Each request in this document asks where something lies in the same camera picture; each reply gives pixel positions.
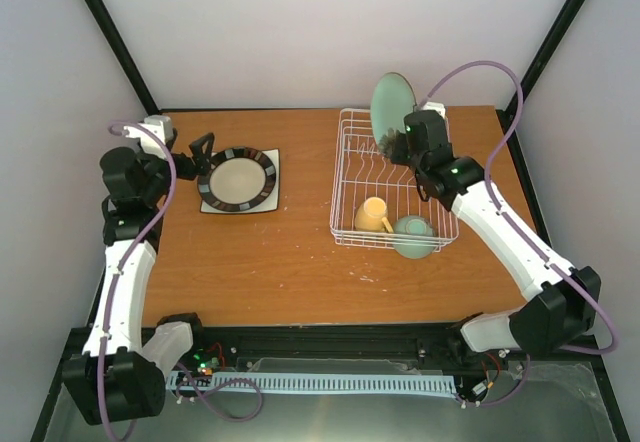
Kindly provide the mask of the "white wire dish rack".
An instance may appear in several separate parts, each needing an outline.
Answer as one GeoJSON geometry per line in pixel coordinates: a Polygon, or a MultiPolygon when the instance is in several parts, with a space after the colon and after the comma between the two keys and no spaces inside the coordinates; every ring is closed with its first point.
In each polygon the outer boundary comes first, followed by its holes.
{"type": "Polygon", "coordinates": [[[459,236],[459,223],[453,214],[434,199],[420,199],[413,172],[391,164],[378,152],[369,111],[344,108],[339,113],[329,218],[336,244],[393,249],[395,235],[362,232],[354,227],[357,210],[369,197],[379,197],[387,203],[392,223],[409,215],[426,219],[435,231],[435,252],[459,236]]]}

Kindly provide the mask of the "teal flower plate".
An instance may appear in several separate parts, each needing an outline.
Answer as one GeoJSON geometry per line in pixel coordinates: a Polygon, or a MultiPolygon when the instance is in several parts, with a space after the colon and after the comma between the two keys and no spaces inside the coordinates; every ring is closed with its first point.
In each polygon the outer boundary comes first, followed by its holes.
{"type": "Polygon", "coordinates": [[[389,158],[399,136],[405,133],[404,117],[414,111],[414,91],[401,74],[384,74],[374,88],[370,104],[372,133],[383,156],[389,158]]]}

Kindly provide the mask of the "yellow ceramic mug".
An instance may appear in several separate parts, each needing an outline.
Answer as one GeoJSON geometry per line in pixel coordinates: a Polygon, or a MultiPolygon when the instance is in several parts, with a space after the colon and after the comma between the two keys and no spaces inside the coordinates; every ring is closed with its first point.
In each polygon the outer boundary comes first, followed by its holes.
{"type": "Polygon", "coordinates": [[[354,227],[362,232],[393,234],[394,230],[388,219],[387,203],[379,197],[367,198],[357,210],[354,227]]]}

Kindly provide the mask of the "green ceramic bowl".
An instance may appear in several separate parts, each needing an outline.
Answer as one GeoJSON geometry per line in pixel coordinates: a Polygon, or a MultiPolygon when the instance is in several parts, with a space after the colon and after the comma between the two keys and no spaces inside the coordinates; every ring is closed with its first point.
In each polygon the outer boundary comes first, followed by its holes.
{"type": "Polygon", "coordinates": [[[423,217],[409,215],[398,219],[393,229],[393,249],[402,257],[417,260],[432,254],[436,247],[432,225],[423,217]]]}

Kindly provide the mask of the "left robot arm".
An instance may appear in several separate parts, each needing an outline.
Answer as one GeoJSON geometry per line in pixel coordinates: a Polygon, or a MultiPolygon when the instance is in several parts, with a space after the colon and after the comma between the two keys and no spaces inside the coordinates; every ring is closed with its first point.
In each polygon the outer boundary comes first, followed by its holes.
{"type": "Polygon", "coordinates": [[[63,383],[90,425],[158,415],[180,359],[193,365],[208,352],[194,313],[162,318],[148,341],[142,339],[141,323],[176,182],[204,174],[214,136],[196,139],[189,154],[173,154],[170,142],[133,128],[126,132],[139,139],[139,147],[117,147],[100,160],[108,190],[102,202],[106,263],[100,302],[84,347],[62,369],[63,383]]]}

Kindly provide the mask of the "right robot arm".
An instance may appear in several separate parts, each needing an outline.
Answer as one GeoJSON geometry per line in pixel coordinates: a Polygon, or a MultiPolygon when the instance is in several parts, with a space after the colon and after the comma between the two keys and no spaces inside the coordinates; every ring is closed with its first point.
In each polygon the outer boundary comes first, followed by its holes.
{"type": "Polygon", "coordinates": [[[601,280],[576,268],[518,216],[473,158],[457,157],[445,118],[420,110],[404,118],[391,160],[414,173],[422,200],[437,200],[471,228],[506,268],[525,303],[514,311],[475,316],[460,334],[474,352],[521,350],[532,356],[574,349],[594,325],[601,280]]]}

